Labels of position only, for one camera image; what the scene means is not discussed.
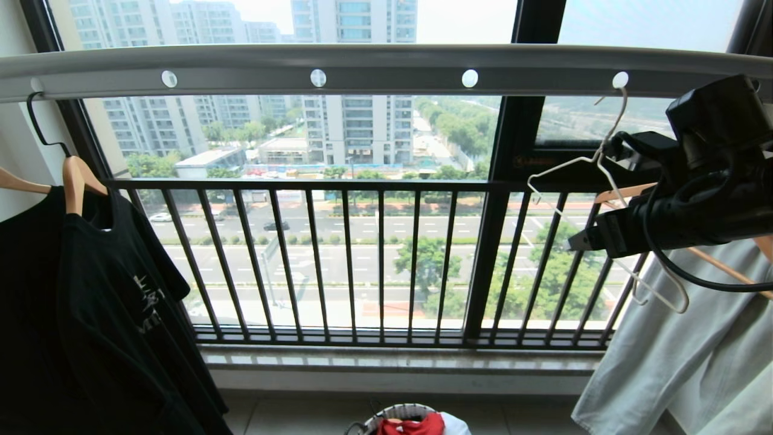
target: white wire hanger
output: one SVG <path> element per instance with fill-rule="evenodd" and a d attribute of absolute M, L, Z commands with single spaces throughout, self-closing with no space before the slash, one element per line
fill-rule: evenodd
<path fill-rule="evenodd" d="M 615 89 L 619 89 L 621 94 L 622 94 L 622 97 L 623 97 L 622 106 L 620 107 L 620 112 L 618 113 L 618 116 L 615 119 L 615 123 L 612 125 L 612 128 L 609 129 L 609 132 L 607 132 L 607 135 L 604 137 L 604 139 L 601 140 L 601 144 L 599 144 L 598 149 L 596 149 L 596 152 L 594 153 L 592 158 L 589 159 L 589 158 L 584 157 L 584 156 L 583 157 L 577 157 L 576 159 L 568 160 L 568 161 L 566 161 L 564 163 L 560 163 L 560 164 L 558 164 L 556 166 L 553 166 L 552 168 L 550 168 L 548 170 L 544 170 L 541 173 L 536 173 L 536 174 L 533 174 L 533 175 L 529 176 L 529 178 L 526 180 L 526 185 L 529 186 L 529 188 L 535 193 L 535 195 L 536 195 L 535 201 L 536 202 L 540 202 L 540 200 L 542 199 L 543 195 L 536 187 L 534 187 L 534 185 L 532 184 L 533 180 L 535 180 L 536 178 L 540 178 L 541 176 L 545 176 L 545 175 L 547 175 L 549 173 L 555 172 L 555 171 L 557 171 L 557 170 L 559 170 L 561 168 L 564 168 L 564 167 L 567 167 L 567 166 L 570 166 L 570 165 L 574 165 L 575 163 L 586 162 L 586 163 L 590 163 L 591 165 L 595 165 L 596 168 L 599 171 L 601 171 L 601 173 L 604 174 L 604 176 L 607 178 L 607 181 L 609 182 L 609 185 L 611 186 L 612 190 L 615 192 L 615 194 L 617 195 L 618 199 L 623 204 L 623 207 L 627 207 L 628 206 L 628 202 L 625 201 L 625 198 L 623 197 L 622 193 L 620 192 L 620 189 L 618 188 L 618 185 L 615 182 L 615 178 L 602 165 L 602 162 L 604 160 L 604 146 L 607 144 L 607 142 L 612 137 L 612 135 L 614 135 L 615 130 L 617 129 L 618 124 L 620 123 L 620 120 L 623 117 L 623 114 L 625 113 L 625 108 L 628 105 L 628 92 L 625 90 L 625 85 L 627 83 L 628 83 L 628 74 L 625 73 L 625 72 L 617 73 L 615 75 L 615 78 L 612 79 L 612 87 L 614 87 Z M 601 100 L 603 100 L 604 98 L 605 97 L 601 97 L 598 101 L 595 102 L 594 105 L 600 103 Z M 553 212 L 558 213 L 561 216 L 562 219 L 564 218 L 563 211 L 559 210 L 554 204 L 550 204 L 550 203 L 546 203 L 546 204 L 548 206 L 550 206 L 550 208 L 553 209 Z M 569 219 L 567 219 L 567 222 L 569 222 L 570 225 L 574 225 L 574 223 L 571 222 L 571 220 L 569 220 Z M 649 290 L 650 293 L 655 295 L 655 297 L 657 297 L 661 302 L 663 302 L 669 309 L 671 309 L 671 310 L 673 310 L 673 311 L 675 311 L 676 313 L 679 313 L 679 314 L 684 313 L 685 311 L 687 311 L 687 307 L 690 305 L 690 297 L 687 296 L 687 291 L 685 290 L 684 285 L 679 280 L 679 278 L 677 278 L 673 274 L 673 272 L 671 272 L 667 267 L 665 267 L 665 266 L 662 267 L 663 272 L 665 272 L 666 275 L 669 277 L 669 279 L 671 279 L 671 281 L 676 285 L 677 291 L 682 296 L 683 303 L 682 303 L 681 307 L 674 306 L 674 304 L 671 303 L 671 301 L 666 299 L 657 290 L 655 290 L 652 286 L 650 286 L 648 283 L 646 283 L 644 281 L 644 279 L 642 279 L 638 275 L 638 273 L 633 272 L 632 270 L 630 270 L 630 268 L 627 267 L 625 265 L 625 263 L 623 263 L 619 259 L 612 259 L 612 261 L 616 265 L 620 266 L 621 269 L 625 270 L 635 280 L 634 283 L 633 283 L 631 298 L 637 304 L 645 305 L 649 301 L 647 299 L 640 300 L 638 298 L 638 296 L 636 294 L 636 291 L 638 289 L 638 284 L 640 283 L 647 290 Z"/>

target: sky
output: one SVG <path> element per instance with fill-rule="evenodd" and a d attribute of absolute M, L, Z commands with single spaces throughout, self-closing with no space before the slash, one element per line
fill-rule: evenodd
<path fill-rule="evenodd" d="M 293 33 L 290 0 L 228 1 L 245 21 L 276 22 L 282 33 Z M 567 0 L 559 43 L 725 51 L 742 2 Z M 509 43 L 516 4 L 517 0 L 418 0 L 417 43 Z"/>

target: window sill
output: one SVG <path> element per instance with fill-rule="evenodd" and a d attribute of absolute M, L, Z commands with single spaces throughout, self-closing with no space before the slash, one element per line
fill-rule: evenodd
<path fill-rule="evenodd" d="M 202 345 L 221 389 L 579 395 L 602 352 Z"/>

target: car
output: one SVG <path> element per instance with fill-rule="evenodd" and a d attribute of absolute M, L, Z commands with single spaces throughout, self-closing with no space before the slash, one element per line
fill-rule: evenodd
<path fill-rule="evenodd" d="M 263 225 L 263 229 L 266 231 L 276 231 L 277 230 L 277 223 L 276 222 L 266 222 Z M 282 221 L 282 229 L 287 231 L 290 229 L 290 224 L 287 221 Z"/>
<path fill-rule="evenodd" d="M 150 222 L 171 222 L 172 216 L 169 213 L 156 213 L 148 218 Z"/>

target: black t-shirt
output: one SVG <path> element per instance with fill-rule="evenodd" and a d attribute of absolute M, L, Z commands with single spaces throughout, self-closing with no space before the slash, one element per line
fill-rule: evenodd
<path fill-rule="evenodd" d="M 64 210 L 64 189 L 53 187 L 0 222 L 0 433 L 110 433 L 70 370 L 56 327 Z"/>
<path fill-rule="evenodd" d="M 94 202 L 96 218 L 62 227 L 56 310 L 75 378 L 119 433 L 231 433 L 179 312 L 187 283 L 131 203 L 114 191 Z"/>

